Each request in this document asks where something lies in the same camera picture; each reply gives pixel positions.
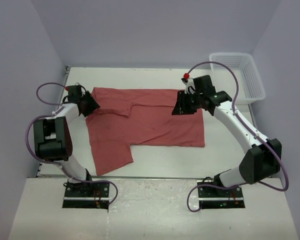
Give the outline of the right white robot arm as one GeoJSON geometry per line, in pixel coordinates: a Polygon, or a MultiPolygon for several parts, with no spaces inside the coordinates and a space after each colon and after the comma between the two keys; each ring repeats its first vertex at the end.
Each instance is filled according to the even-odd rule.
{"type": "Polygon", "coordinates": [[[216,91],[209,75],[191,78],[185,73],[181,80],[185,89],[178,91],[172,115],[191,115],[199,109],[209,112],[229,130],[244,153],[237,167],[214,176],[213,191],[217,196],[225,196],[231,187],[260,182],[281,170],[280,141],[254,128],[225,91],[216,91]]]}

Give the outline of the red t shirt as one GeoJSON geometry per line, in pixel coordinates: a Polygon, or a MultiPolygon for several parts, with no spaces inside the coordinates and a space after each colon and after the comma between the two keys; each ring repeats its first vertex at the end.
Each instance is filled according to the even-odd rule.
{"type": "Polygon", "coordinates": [[[205,147],[201,110],[172,115],[177,94],[176,89],[93,88],[100,107],[85,122],[97,175],[132,163],[132,145],[205,147]]]}

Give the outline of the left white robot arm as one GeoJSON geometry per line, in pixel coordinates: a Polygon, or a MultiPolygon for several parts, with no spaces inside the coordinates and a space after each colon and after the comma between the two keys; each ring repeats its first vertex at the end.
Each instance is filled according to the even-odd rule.
{"type": "Polygon", "coordinates": [[[58,109],[51,115],[39,116],[33,120],[34,156],[38,161],[56,166],[68,178],[72,188],[87,197],[93,193],[94,181],[73,154],[73,142],[69,125],[78,117],[88,117],[100,105],[92,94],[79,83],[63,86],[67,95],[58,109]]]}

